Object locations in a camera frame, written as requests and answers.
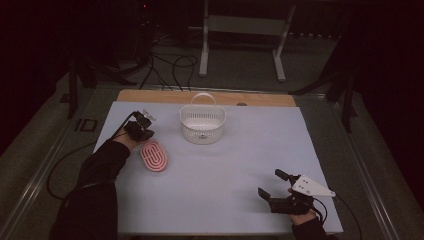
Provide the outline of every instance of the cable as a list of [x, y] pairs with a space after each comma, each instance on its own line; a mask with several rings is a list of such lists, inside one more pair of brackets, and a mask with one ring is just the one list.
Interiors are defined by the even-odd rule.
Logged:
[[160, 84], [162, 84], [162, 90], [164, 89], [165, 85], [167, 85], [169, 87], [169, 89], [171, 91], [173, 91], [172, 87], [160, 76], [159, 72], [156, 70], [156, 68], [154, 67], [154, 61], [153, 61], [153, 57], [152, 57], [152, 66], [151, 69], [156, 73], [156, 76], [158, 77], [158, 81]]
[[308, 205], [312, 210], [314, 210], [314, 212], [316, 212], [317, 214], [318, 214], [318, 216], [319, 216], [319, 221], [321, 222], [321, 224], [324, 224], [324, 220], [323, 220], [323, 218], [322, 218], [322, 213], [318, 210], [318, 209], [316, 209], [314, 206], [310, 206], [310, 205]]
[[[175, 74], [176, 68], [191, 68], [191, 72], [190, 72], [190, 76], [188, 77], [187, 80], [187, 87], [189, 89], [189, 91], [191, 91], [190, 89], [190, 81], [192, 79], [193, 73], [194, 73], [194, 67], [195, 65], [199, 62], [198, 58], [192, 55], [179, 55], [179, 54], [160, 54], [160, 53], [154, 53], [152, 52], [153, 57], [167, 63], [170, 64], [172, 66], [172, 76], [174, 78], [175, 83], [178, 85], [178, 87], [180, 88], [181, 91], [183, 91], [181, 84], [179, 83], [177, 76]], [[170, 62], [166, 59], [163, 59], [162, 57], [159, 57], [160, 55], [164, 55], [164, 56], [176, 56], [178, 57], [174, 62]], [[187, 59], [190, 64], [178, 64], [181, 60], [183, 59]]]
[[324, 205], [324, 203], [323, 203], [323, 202], [321, 202], [320, 200], [318, 200], [318, 199], [316, 199], [316, 198], [314, 198], [314, 200], [315, 200], [315, 201], [318, 201], [319, 203], [321, 203], [321, 205], [324, 207], [324, 210], [325, 210], [325, 217], [324, 217], [324, 219], [322, 220], [322, 224], [324, 224], [325, 220], [327, 220], [327, 215], [328, 215], [327, 207], [326, 207], [326, 206]]
[[355, 220], [356, 226], [358, 227], [358, 231], [359, 231], [359, 239], [362, 240], [362, 229], [361, 226], [359, 225], [359, 221], [356, 218], [355, 214], [353, 213], [353, 211], [349, 208], [349, 206], [347, 205], [347, 203], [340, 197], [340, 194], [337, 193], [336, 197], [338, 197], [340, 199], [340, 201], [342, 201], [342, 203], [346, 206], [347, 210], [350, 212], [350, 214], [352, 215], [353, 219]]
[[[129, 67], [124, 70], [111, 70], [114, 73], [117, 73], [119, 75], [123, 75], [126, 77], [139, 72], [147, 65], [145, 57], [148, 58], [148, 53], [151, 50], [151, 48], [153, 48], [154, 46], [154, 44], [151, 45], [150, 40], [153, 39], [153, 35], [155, 32], [154, 31], [155, 26], [154, 26], [154, 23], [152, 22], [152, 14], [149, 12], [146, 13], [143, 7], [140, 7], [139, 3], [135, 0], [131, 1], [130, 4], [131, 4], [130, 6], [131, 9], [133, 10], [131, 15], [133, 19], [132, 22], [134, 26], [136, 26], [137, 28], [137, 31], [136, 31], [137, 34], [135, 37], [135, 46], [133, 48], [133, 52], [131, 53], [130, 59], [134, 59], [138, 57], [138, 59], [136, 60], [136, 66]], [[140, 52], [138, 49], [141, 49], [142, 47], [147, 50], [143, 50], [143, 52]]]
[[[153, 62], [152, 56], [150, 56], [150, 55], [149, 55], [149, 62]], [[141, 89], [144, 86], [144, 84], [146, 83], [146, 81], [149, 78], [150, 74], [152, 73], [152, 70], [153, 70], [153, 68], [152, 67], [149, 67], [149, 72], [147, 72], [146, 76], [144, 77], [144, 79], [141, 82], [140, 87], [138, 89]]]
[[79, 148], [77, 148], [77, 149], [75, 149], [75, 150], [73, 150], [73, 151], [71, 151], [71, 152], [69, 152], [69, 153], [67, 153], [67, 154], [65, 154], [63, 157], [61, 157], [61, 158], [59, 158], [59, 160], [57, 160], [57, 162], [54, 164], [54, 166], [53, 166], [53, 168], [52, 168], [52, 170], [50, 170], [50, 173], [49, 173], [49, 176], [47, 177], [47, 182], [46, 182], [46, 189], [47, 189], [47, 192], [52, 196], [52, 197], [54, 197], [54, 198], [56, 198], [56, 199], [59, 199], [59, 200], [64, 200], [65, 198], [64, 197], [59, 197], [59, 196], [57, 196], [56, 194], [54, 194], [53, 193], [53, 191], [51, 190], [51, 188], [50, 188], [50, 179], [51, 179], [51, 176], [53, 175], [53, 172], [56, 170], [56, 168], [59, 166], [59, 164], [61, 163], [61, 162], [63, 162], [63, 160], [65, 160], [67, 157], [69, 157], [70, 155], [72, 155], [72, 154], [74, 154], [74, 153], [76, 153], [76, 152], [78, 152], [78, 151], [80, 151], [80, 150], [82, 150], [82, 149], [84, 149], [84, 148], [86, 148], [86, 147], [89, 147], [89, 146], [91, 146], [91, 145], [94, 145], [94, 144], [96, 144], [96, 142], [97, 141], [95, 141], [95, 142], [91, 142], [91, 143], [88, 143], [88, 144], [86, 144], [86, 145], [84, 145], [84, 146], [81, 146], [81, 147], [79, 147]]

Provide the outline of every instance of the black cable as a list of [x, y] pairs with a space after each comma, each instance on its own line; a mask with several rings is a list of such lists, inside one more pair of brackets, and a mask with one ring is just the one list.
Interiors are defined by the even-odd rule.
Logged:
[[352, 215], [353, 219], [355, 220], [356, 226], [358, 227], [358, 231], [359, 231], [359, 239], [362, 240], [362, 229], [361, 226], [359, 225], [359, 221], [356, 218], [355, 214], [353, 213], [352, 209], [349, 208], [349, 206], [347, 205], [347, 203], [340, 197], [340, 194], [337, 193], [336, 195], [337, 198], [340, 199], [340, 201], [342, 201], [342, 203], [346, 206], [347, 210], [350, 212], [350, 214]]
[[316, 209], [314, 206], [310, 206], [310, 208], [318, 214], [319, 221], [321, 222], [321, 224], [324, 224], [322, 213], [318, 209]]
[[151, 66], [151, 69], [156, 73], [156, 75], [158, 76], [158, 81], [159, 81], [159, 83], [161, 83], [162, 84], [162, 90], [163, 90], [163, 88], [164, 88], [164, 86], [165, 85], [167, 85], [168, 86], [168, 88], [171, 90], [171, 91], [173, 91], [173, 89], [172, 89], [172, 87], [160, 76], [160, 74], [159, 74], [159, 72], [156, 70], [156, 68], [154, 67], [154, 61], [153, 61], [153, 58], [152, 58], [152, 66]]
[[328, 211], [327, 211], [327, 207], [324, 205], [323, 202], [321, 202], [319, 199], [314, 198], [315, 201], [318, 201], [319, 203], [321, 203], [321, 205], [324, 207], [325, 210], [325, 217], [322, 220], [322, 224], [324, 224], [325, 220], [327, 220], [327, 215], [328, 215]]
[[[153, 62], [153, 57], [151, 55], [149, 55], [149, 60], [151, 62]], [[149, 67], [149, 72], [147, 72], [146, 76], [144, 77], [144, 79], [141, 82], [140, 87], [138, 89], [141, 89], [144, 86], [144, 84], [146, 83], [146, 81], [149, 78], [150, 74], [152, 73], [152, 70], [153, 70], [153, 68], [152, 67]]]
[[118, 127], [118, 129], [116, 129], [116, 131], [112, 134], [112, 136], [109, 138], [109, 140], [112, 140], [112, 139], [115, 139], [115, 138], [117, 138], [117, 137], [119, 137], [119, 136], [121, 136], [121, 135], [123, 135], [123, 134], [121, 134], [121, 135], [116, 135], [116, 134], [118, 134], [118, 132], [119, 132], [119, 130], [121, 130], [124, 126], [125, 126], [125, 124], [127, 123], [127, 121], [132, 117], [132, 116], [134, 116], [134, 114], [135, 114], [135, 112], [132, 112], [131, 114], [129, 114], [126, 118], [125, 118], [125, 120], [122, 122], [122, 124]]
[[[129, 75], [133, 75], [139, 71], [141, 71], [146, 65], [146, 61], [145, 58], [143, 58], [143, 54], [138, 53], [137, 54], [137, 49], [139, 48], [139, 44], [140, 42], [144, 43], [147, 41], [150, 42], [150, 39], [153, 39], [153, 35], [154, 35], [154, 29], [155, 29], [155, 24], [152, 22], [152, 14], [147, 14], [148, 16], [146, 17], [141, 16], [141, 11], [143, 11], [142, 8], [140, 8], [139, 4], [137, 1], [133, 0], [131, 1], [131, 9], [133, 9], [132, 11], [132, 18], [134, 19], [134, 26], [137, 27], [137, 35], [135, 38], [135, 46], [134, 46], [134, 50], [133, 53], [131, 54], [130, 59], [134, 59], [135, 57], [139, 57], [139, 59], [136, 61], [136, 65], [133, 67], [129, 67], [127, 69], [123, 69], [123, 70], [111, 70], [112, 72], [122, 75], [122, 76], [129, 76]], [[153, 42], [153, 44], [151, 46], [149, 46], [151, 43], [146, 43], [147, 46], [145, 46], [144, 48], [149, 49], [150, 50], [153, 48], [153, 46], [156, 44], [156, 42]]]
[[57, 196], [56, 194], [54, 194], [53, 193], [53, 191], [51, 190], [51, 188], [50, 188], [50, 179], [51, 179], [51, 177], [52, 177], [52, 175], [53, 175], [53, 172], [56, 170], [56, 168], [59, 166], [59, 164], [61, 163], [61, 162], [63, 162], [63, 160], [65, 160], [67, 157], [69, 157], [70, 155], [72, 155], [72, 154], [74, 154], [74, 153], [76, 153], [76, 152], [78, 152], [78, 151], [80, 151], [80, 150], [82, 150], [82, 149], [84, 149], [84, 148], [86, 148], [86, 147], [89, 147], [89, 146], [91, 146], [91, 145], [94, 145], [94, 144], [96, 144], [96, 142], [97, 141], [95, 141], [95, 142], [91, 142], [91, 143], [88, 143], [88, 144], [86, 144], [86, 145], [84, 145], [84, 146], [81, 146], [81, 147], [79, 147], [79, 148], [77, 148], [77, 149], [75, 149], [75, 150], [73, 150], [73, 151], [71, 151], [71, 152], [69, 152], [69, 153], [67, 153], [67, 154], [65, 154], [63, 157], [61, 157], [61, 158], [59, 158], [58, 160], [57, 160], [57, 162], [54, 164], [54, 166], [53, 166], [53, 168], [52, 168], [52, 170], [50, 170], [50, 173], [49, 173], [49, 176], [47, 177], [47, 182], [46, 182], [46, 189], [47, 189], [47, 192], [52, 196], [52, 197], [54, 197], [54, 198], [56, 198], [56, 199], [59, 199], [59, 200], [64, 200], [65, 198], [64, 197], [59, 197], [59, 196]]
[[[155, 58], [157, 58], [157, 59], [159, 59], [159, 60], [161, 60], [161, 61], [163, 61], [165, 63], [168, 63], [168, 64], [170, 64], [172, 66], [172, 76], [174, 78], [175, 83], [179, 86], [179, 88], [180, 88], [181, 91], [183, 91], [183, 89], [182, 89], [181, 84], [179, 83], [179, 81], [177, 79], [177, 76], [175, 74], [176, 67], [180, 67], [180, 68], [191, 68], [190, 76], [189, 76], [189, 78], [187, 80], [187, 87], [188, 87], [189, 91], [191, 91], [191, 89], [190, 89], [190, 81], [191, 81], [192, 76], [193, 76], [193, 73], [194, 73], [194, 66], [199, 61], [197, 57], [192, 56], [192, 55], [179, 55], [179, 54], [160, 54], [160, 53], [152, 53], [152, 54], [153, 54], [153, 57], [155, 57]], [[177, 56], [178, 58], [174, 62], [170, 62], [170, 61], [168, 61], [166, 59], [163, 59], [163, 58], [159, 57], [158, 55]], [[182, 59], [187, 59], [190, 62], [190, 64], [186, 64], [186, 65], [178, 64], [178, 62], [181, 61]]]

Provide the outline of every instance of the pink sponge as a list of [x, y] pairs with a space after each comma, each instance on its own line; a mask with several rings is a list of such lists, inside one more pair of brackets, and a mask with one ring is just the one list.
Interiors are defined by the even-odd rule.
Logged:
[[160, 172], [168, 163], [165, 151], [158, 142], [149, 141], [141, 148], [141, 157], [150, 171]]

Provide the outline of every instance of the white table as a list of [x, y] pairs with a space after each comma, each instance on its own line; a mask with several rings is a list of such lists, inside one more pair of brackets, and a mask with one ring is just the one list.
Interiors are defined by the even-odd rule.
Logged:
[[[273, 197], [289, 195], [289, 183], [274, 175], [276, 168], [305, 174], [326, 185], [299, 108], [223, 106], [227, 121], [222, 138], [201, 146], [189, 143], [182, 135], [182, 106], [113, 103], [96, 149], [129, 113], [146, 109], [157, 118], [150, 127], [155, 131], [153, 140], [162, 144], [169, 158], [167, 168], [155, 173], [147, 170], [139, 149], [132, 152], [116, 182], [118, 231], [142, 235], [291, 232], [289, 218], [270, 213], [257, 188]], [[319, 199], [328, 209], [325, 230], [343, 231], [332, 199]]]

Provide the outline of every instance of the clear plastic basket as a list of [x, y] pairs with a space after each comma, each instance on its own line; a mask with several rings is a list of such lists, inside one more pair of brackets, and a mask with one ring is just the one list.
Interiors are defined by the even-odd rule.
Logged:
[[[193, 104], [200, 97], [207, 96], [213, 100], [213, 105]], [[215, 98], [209, 93], [198, 93], [190, 105], [181, 108], [180, 118], [183, 124], [183, 135], [187, 141], [194, 144], [211, 144], [219, 140], [225, 122], [224, 108], [217, 106]]]

